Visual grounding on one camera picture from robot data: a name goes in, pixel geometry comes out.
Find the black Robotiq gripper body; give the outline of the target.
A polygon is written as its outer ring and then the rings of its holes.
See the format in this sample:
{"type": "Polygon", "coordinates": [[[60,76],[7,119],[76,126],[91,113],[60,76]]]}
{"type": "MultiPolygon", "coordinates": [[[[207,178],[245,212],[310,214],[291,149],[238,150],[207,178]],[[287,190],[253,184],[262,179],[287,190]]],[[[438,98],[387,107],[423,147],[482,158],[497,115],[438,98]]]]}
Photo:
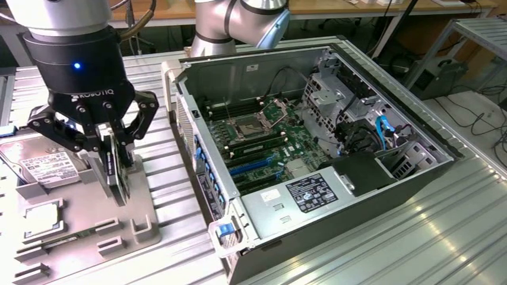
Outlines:
{"type": "Polygon", "coordinates": [[[111,27],[76,36],[23,36],[32,59],[50,91],[43,114],[28,121],[35,129],[46,129],[59,112],[86,126],[110,124],[114,132],[126,131],[122,123],[134,101],[119,34],[111,27]]]}

